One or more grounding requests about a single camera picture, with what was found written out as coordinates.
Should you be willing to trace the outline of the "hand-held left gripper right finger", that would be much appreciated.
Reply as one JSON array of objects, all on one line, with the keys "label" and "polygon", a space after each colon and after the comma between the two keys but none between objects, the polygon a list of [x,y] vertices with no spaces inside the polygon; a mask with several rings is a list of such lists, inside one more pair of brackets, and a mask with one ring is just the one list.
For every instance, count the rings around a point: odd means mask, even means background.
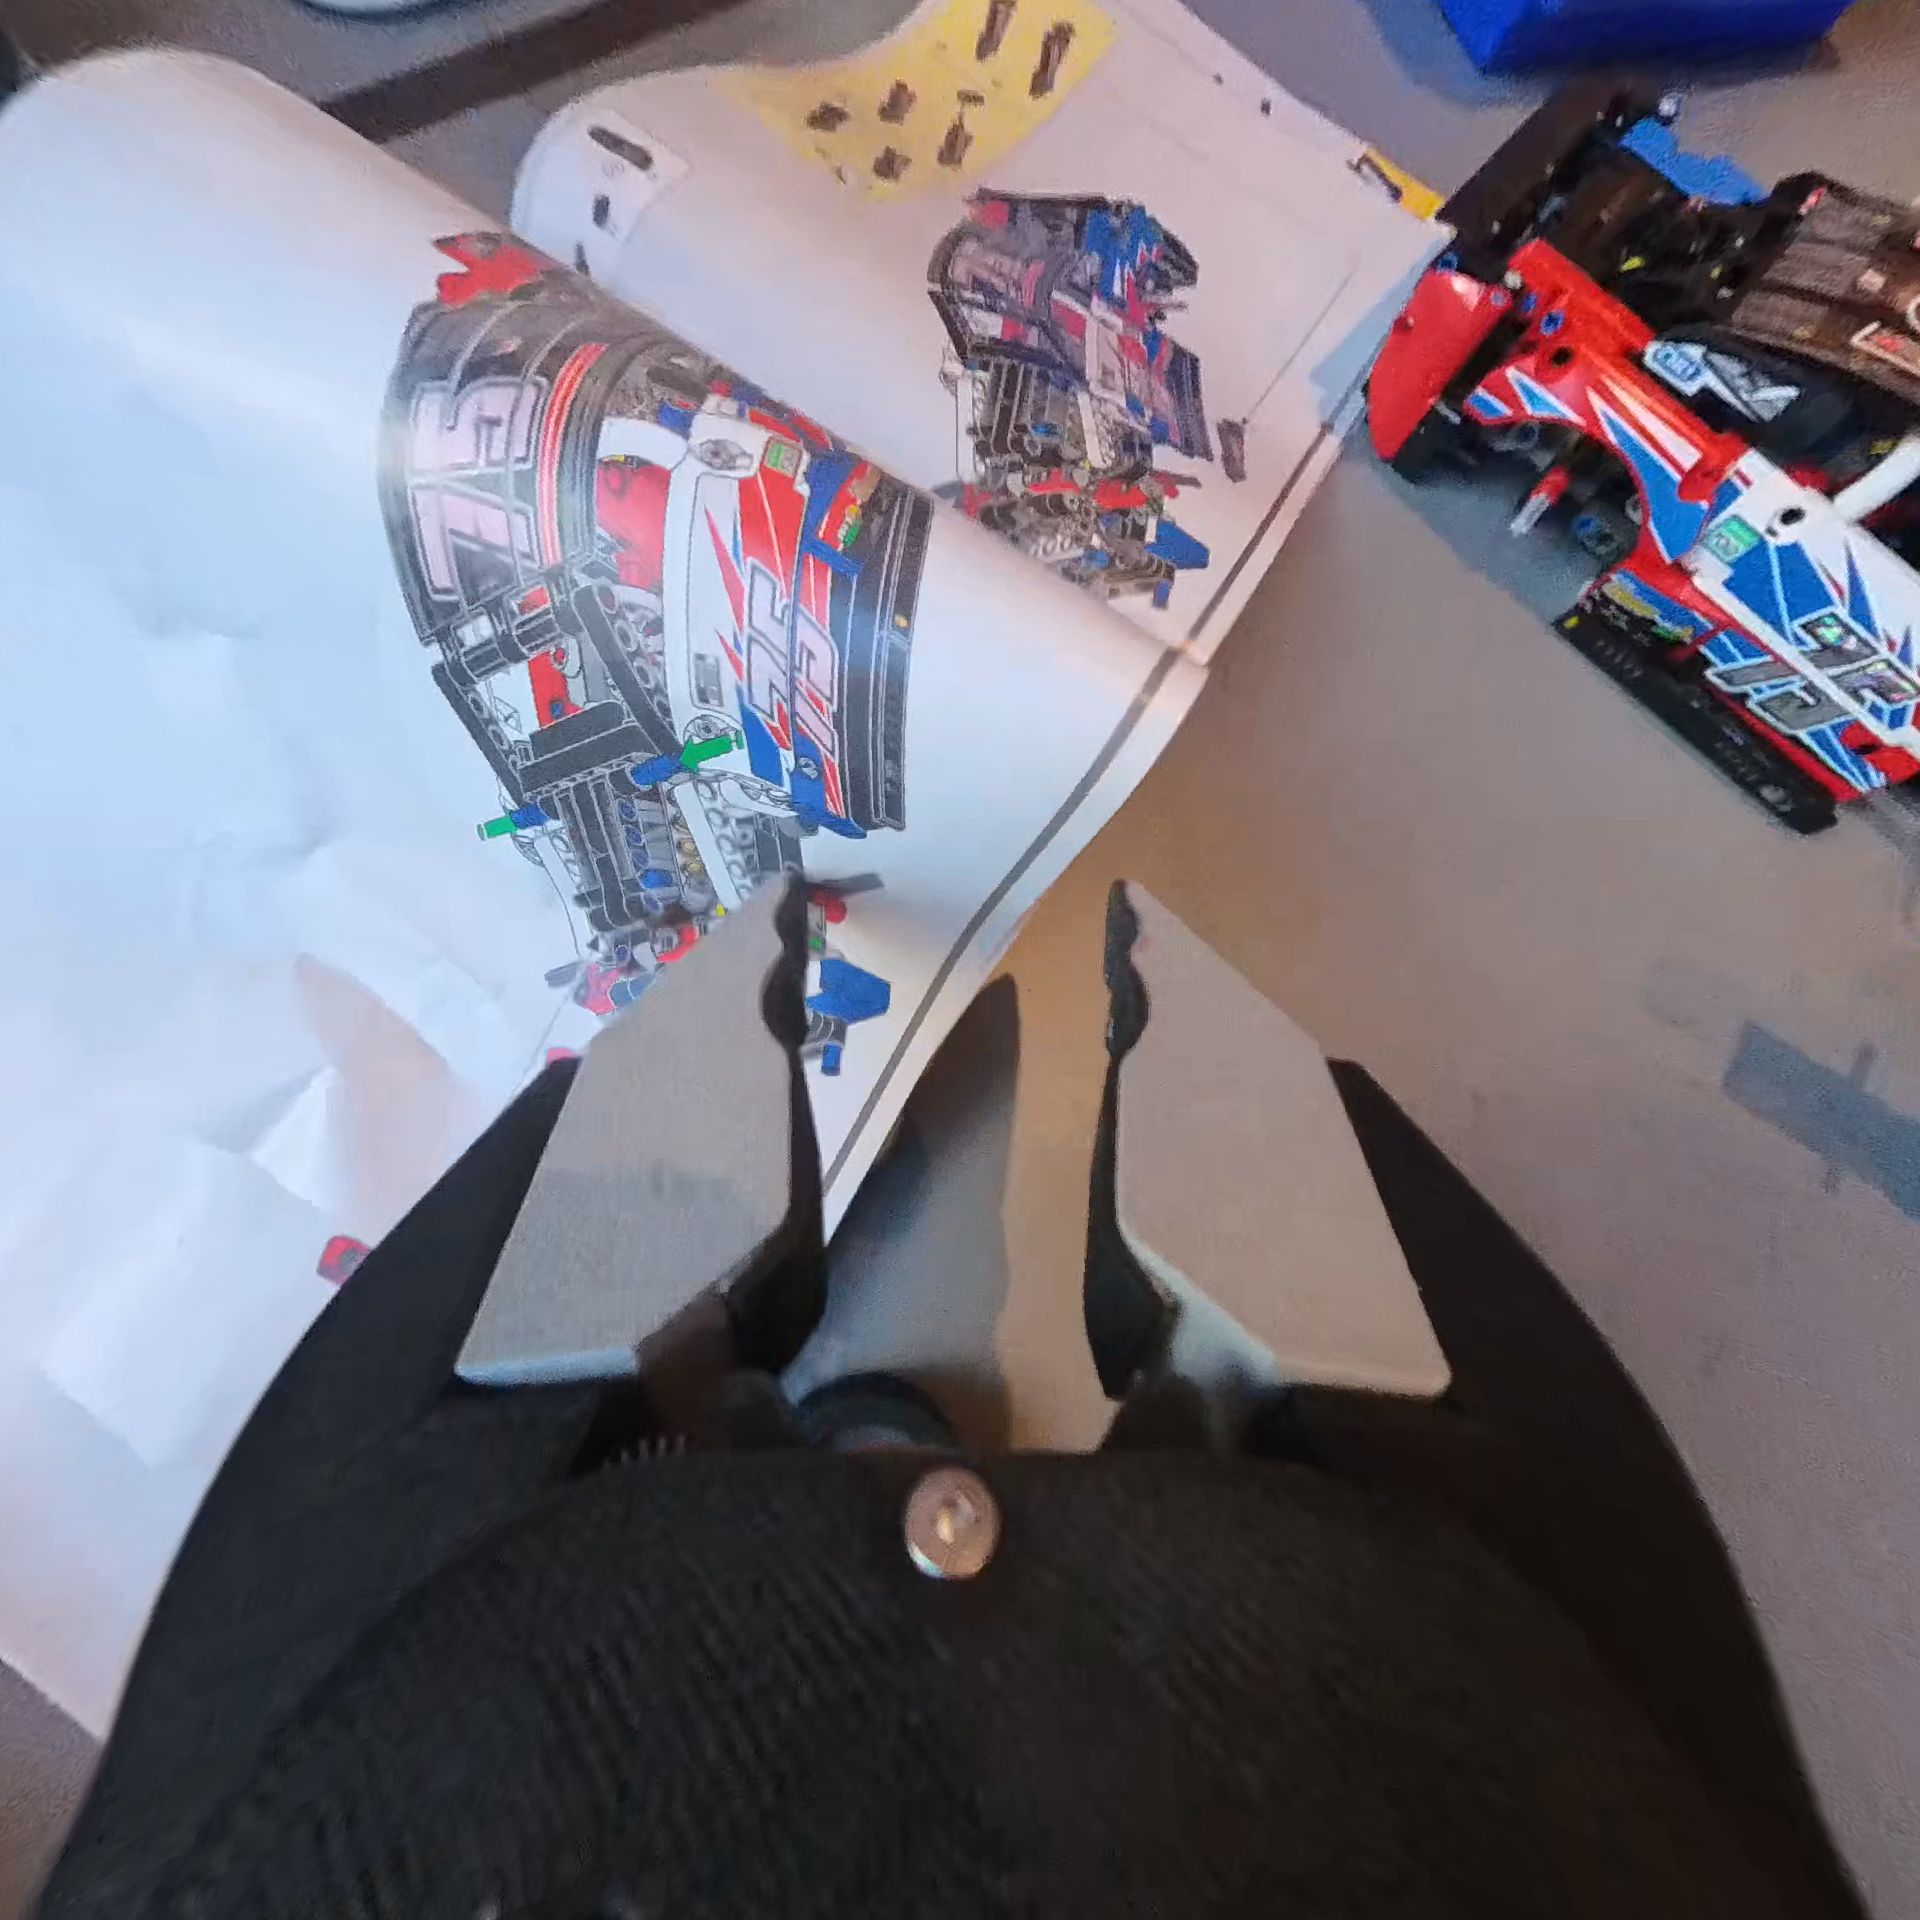
[{"label": "hand-held left gripper right finger", "polygon": [[1104,1396],[1443,1398],[1450,1359],[1324,1049],[1130,879],[1101,977],[1083,1318]]}]

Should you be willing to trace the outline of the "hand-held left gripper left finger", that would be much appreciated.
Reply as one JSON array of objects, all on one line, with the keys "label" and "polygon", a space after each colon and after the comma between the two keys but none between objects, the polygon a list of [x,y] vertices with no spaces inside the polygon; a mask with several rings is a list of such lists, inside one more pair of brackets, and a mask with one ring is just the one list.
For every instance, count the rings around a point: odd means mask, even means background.
[{"label": "hand-held left gripper left finger", "polygon": [[763,886],[589,1042],[456,1375],[778,1375],[826,1311],[804,1062],[810,897]]}]

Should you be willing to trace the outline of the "instruction booklet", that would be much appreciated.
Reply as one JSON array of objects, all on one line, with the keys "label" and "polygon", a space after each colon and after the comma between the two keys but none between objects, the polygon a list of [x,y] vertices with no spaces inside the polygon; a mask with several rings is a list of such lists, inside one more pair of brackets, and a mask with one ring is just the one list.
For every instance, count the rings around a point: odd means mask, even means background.
[{"label": "instruction booklet", "polygon": [[4,1665],[106,1737],[286,1356],[814,888],[834,1232],[1446,244],[1180,5],[587,90],[513,209],[238,62],[4,105]]}]

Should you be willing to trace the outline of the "toy brick race car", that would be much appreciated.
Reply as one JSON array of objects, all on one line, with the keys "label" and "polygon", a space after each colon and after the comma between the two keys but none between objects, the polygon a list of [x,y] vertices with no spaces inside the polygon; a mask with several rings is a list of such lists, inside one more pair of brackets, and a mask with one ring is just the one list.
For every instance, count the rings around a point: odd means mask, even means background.
[{"label": "toy brick race car", "polygon": [[1918,215],[1561,86],[1446,199],[1365,386],[1406,480],[1513,463],[1597,562],[1554,629],[1811,837],[1915,801]]}]

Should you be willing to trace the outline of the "grey desk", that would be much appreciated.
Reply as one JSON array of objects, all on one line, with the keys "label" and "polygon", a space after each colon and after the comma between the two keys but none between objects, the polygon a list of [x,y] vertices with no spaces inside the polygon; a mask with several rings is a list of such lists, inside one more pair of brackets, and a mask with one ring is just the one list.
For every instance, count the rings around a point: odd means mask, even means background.
[{"label": "grey desk", "polygon": [[1141,879],[1529,1244],[1686,1461],[1874,1914],[1915,1914],[1915,822],[1765,824],[1352,439],[1195,717],[913,1094],[790,1373],[1085,1442],[1098,937]]}]

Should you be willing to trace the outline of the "blue plastic bin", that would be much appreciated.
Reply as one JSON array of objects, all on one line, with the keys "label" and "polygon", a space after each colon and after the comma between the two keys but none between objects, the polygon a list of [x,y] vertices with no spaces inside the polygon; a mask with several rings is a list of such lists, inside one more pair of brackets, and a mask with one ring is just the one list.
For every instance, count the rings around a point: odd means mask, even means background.
[{"label": "blue plastic bin", "polygon": [[1485,74],[1725,58],[1822,41],[1850,1],[1441,1]]}]

